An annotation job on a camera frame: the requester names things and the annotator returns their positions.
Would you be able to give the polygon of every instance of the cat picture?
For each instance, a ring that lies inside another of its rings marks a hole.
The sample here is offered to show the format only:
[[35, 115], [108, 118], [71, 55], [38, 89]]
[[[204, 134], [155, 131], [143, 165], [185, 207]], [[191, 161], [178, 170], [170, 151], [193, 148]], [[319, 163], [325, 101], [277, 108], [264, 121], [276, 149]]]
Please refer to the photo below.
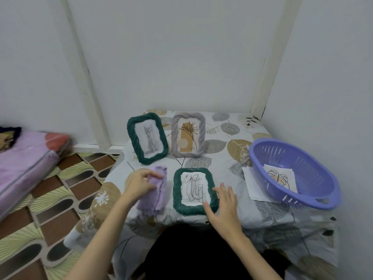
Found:
[[145, 127], [145, 134], [148, 138], [148, 151], [147, 153], [153, 153], [159, 150], [157, 140], [154, 134], [153, 126], [150, 125], [149, 127]]

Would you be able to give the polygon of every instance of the forearm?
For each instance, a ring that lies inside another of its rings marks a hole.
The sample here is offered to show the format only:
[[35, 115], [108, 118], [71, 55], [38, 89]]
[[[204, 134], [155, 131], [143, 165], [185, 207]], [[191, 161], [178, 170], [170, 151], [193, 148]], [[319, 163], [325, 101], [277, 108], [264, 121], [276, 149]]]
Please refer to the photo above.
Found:
[[121, 198], [124, 201], [117, 202], [112, 208], [65, 280], [101, 280], [105, 277], [127, 214], [132, 207], [129, 197]]
[[281, 280], [245, 235], [228, 242], [254, 280]]

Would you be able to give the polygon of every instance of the baseboard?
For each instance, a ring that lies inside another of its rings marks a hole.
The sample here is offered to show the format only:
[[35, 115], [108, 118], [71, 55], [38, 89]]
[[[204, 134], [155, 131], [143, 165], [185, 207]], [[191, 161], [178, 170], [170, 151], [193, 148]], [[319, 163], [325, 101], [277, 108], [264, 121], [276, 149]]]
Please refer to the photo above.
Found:
[[78, 143], [74, 145], [74, 152], [93, 152], [93, 153], [109, 153], [109, 154], [121, 154], [124, 146], [112, 145], [110, 148], [99, 148], [97, 144], [82, 144]]

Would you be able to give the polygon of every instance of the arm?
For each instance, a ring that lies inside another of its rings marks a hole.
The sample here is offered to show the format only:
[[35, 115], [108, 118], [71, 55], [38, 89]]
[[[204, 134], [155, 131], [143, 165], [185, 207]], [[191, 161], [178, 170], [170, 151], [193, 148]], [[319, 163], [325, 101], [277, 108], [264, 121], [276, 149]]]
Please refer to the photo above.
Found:
[[162, 178], [161, 175], [148, 169], [136, 170], [130, 174], [123, 195], [115, 203], [65, 280], [104, 279], [129, 210], [142, 195], [156, 188], [144, 180], [148, 175]]
[[237, 254], [254, 280], [281, 280], [243, 234], [237, 216], [237, 196], [232, 188], [228, 187], [227, 191], [221, 183], [220, 188], [213, 188], [213, 190], [219, 194], [219, 216], [212, 212], [207, 202], [203, 203], [211, 225]]

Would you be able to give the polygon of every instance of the hand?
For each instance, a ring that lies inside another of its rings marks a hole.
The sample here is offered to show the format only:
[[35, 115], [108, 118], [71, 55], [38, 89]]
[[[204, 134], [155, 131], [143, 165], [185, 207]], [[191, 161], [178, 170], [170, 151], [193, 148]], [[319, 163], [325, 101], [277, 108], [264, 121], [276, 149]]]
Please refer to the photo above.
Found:
[[130, 198], [135, 203], [138, 199], [150, 190], [155, 190], [156, 186], [147, 182], [147, 177], [153, 176], [162, 179], [163, 176], [150, 169], [138, 169], [129, 174], [123, 196]]
[[207, 202], [203, 203], [203, 207], [211, 225], [231, 245], [244, 236], [237, 215], [237, 196], [233, 193], [232, 187], [228, 187], [227, 191], [223, 183], [220, 184], [220, 188], [212, 188], [212, 190], [219, 194], [219, 215], [212, 212]]

